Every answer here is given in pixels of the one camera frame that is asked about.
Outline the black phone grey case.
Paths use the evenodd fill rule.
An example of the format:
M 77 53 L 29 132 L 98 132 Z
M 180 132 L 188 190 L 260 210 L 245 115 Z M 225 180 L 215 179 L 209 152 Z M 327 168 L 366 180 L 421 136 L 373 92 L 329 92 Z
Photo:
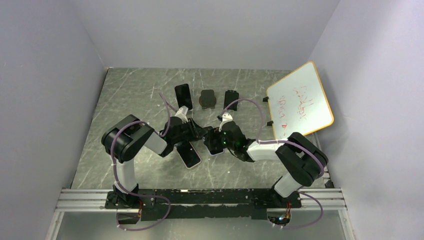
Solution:
M 189 85 L 187 83 L 177 85 L 174 87 L 174 91 L 178 107 L 187 107 L 189 111 L 192 110 L 193 102 Z

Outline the black phone lilac case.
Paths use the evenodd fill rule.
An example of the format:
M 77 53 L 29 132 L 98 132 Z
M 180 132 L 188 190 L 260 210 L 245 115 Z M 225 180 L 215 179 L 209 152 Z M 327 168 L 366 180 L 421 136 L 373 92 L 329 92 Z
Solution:
M 220 155 L 223 154 L 225 152 L 225 150 L 223 148 L 209 148 L 208 152 L 211 156 L 216 156 L 216 155 Z

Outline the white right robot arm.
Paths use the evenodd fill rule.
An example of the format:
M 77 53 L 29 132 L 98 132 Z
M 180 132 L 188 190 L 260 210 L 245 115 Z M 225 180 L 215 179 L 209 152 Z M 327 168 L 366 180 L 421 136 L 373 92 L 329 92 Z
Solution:
M 205 130 L 203 143 L 213 155 L 227 149 L 243 162 L 274 160 L 284 165 L 287 173 L 274 183 L 269 197 L 275 207 L 282 207 L 293 192 L 321 178 L 329 162 L 321 149 L 299 132 L 291 133 L 288 139 L 256 141 L 246 138 L 234 121 Z

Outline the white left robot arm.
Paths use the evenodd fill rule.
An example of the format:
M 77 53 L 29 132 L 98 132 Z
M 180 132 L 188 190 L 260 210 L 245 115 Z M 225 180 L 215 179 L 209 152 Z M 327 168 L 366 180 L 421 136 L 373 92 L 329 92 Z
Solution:
M 101 144 L 112 159 L 115 177 L 112 187 L 118 203 L 132 208 L 141 199 L 135 178 L 135 157 L 142 148 L 164 158 L 175 149 L 190 152 L 190 143 L 206 135 L 207 130 L 191 118 L 177 115 L 168 117 L 160 131 L 132 114 L 108 129 L 101 138 Z

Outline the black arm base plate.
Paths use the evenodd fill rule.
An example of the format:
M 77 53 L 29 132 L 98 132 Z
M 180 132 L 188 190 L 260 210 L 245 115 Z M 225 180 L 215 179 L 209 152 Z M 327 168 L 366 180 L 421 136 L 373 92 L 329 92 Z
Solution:
M 119 221 L 203 218 L 268 219 L 270 209 L 299 209 L 300 195 L 282 197 L 270 188 L 139 189 L 139 197 L 107 193 L 104 208 L 116 210 Z

